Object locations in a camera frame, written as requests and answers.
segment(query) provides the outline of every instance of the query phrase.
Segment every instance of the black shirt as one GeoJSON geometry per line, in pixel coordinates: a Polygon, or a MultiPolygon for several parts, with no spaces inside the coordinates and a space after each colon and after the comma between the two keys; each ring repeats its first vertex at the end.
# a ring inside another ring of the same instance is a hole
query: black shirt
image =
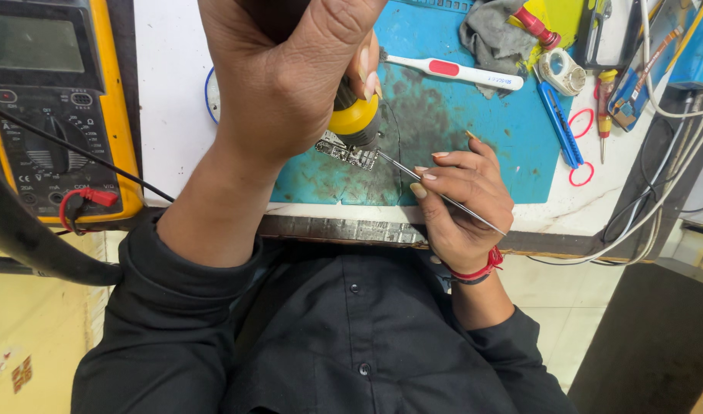
{"type": "Polygon", "coordinates": [[[538,324],[516,309],[467,332],[410,250],[257,238],[245,265],[207,268],[170,251],[157,220],[120,246],[125,279],[72,412],[576,412],[538,324]]]}

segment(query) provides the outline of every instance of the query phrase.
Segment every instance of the soldering iron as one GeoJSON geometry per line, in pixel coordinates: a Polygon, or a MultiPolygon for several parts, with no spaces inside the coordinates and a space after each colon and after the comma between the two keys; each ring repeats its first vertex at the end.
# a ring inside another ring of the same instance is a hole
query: soldering iron
{"type": "MultiPolygon", "coordinates": [[[[310,0],[242,0],[242,7],[257,26],[275,43],[286,41],[308,7],[310,0]]],[[[349,147],[373,150],[379,126],[379,97],[367,102],[358,99],[344,77],[334,100],[334,112],[328,130],[349,147]]]]}

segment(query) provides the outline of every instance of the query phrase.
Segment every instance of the red tool handle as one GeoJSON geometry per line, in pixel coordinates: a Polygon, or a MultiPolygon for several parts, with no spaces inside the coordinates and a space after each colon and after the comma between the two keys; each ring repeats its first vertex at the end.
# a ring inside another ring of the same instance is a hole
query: red tool handle
{"type": "Polygon", "coordinates": [[[545,50],[554,49],[561,42],[561,35],[546,29],[546,25],[539,18],[533,16],[525,7],[520,7],[512,14],[523,23],[528,32],[540,40],[540,46],[545,50]]]}

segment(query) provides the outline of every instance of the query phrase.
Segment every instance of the hand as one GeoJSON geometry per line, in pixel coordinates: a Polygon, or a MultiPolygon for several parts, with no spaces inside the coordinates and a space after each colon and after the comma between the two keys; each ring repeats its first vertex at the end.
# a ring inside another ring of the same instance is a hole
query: hand
{"type": "Polygon", "coordinates": [[[372,26],[387,0],[311,0],[279,45],[239,3],[199,0],[221,93],[217,144],[283,164],[323,135],[344,74],[362,99],[379,90],[372,26]]]}
{"type": "Polygon", "coordinates": [[[505,233],[512,226],[515,206],[502,182],[494,151],[470,137],[471,153],[433,154],[433,162],[439,167],[416,166],[415,173],[422,180],[410,186],[423,210],[431,248],[452,270],[465,275],[487,265],[489,251],[502,235],[456,207],[449,213],[438,194],[461,202],[505,233]]]}

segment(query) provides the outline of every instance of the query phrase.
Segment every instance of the blue box cutter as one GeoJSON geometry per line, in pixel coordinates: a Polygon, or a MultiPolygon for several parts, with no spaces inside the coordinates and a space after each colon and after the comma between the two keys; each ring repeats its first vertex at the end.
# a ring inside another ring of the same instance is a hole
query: blue box cutter
{"type": "Polygon", "coordinates": [[[551,119],[551,124],[556,130],[566,164],[573,169],[577,169],[579,165],[584,164],[584,158],[581,155],[581,151],[578,150],[577,140],[568,125],[563,107],[561,107],[561,101],[558,100],[558,92],[548,81],[540,77],[537,65],[533,66],[533,72],[535,72],[538,82],[537,92],[540,94],[540,99],[546,106],[546,112],[548,112],[548,117],[551,119]]]}

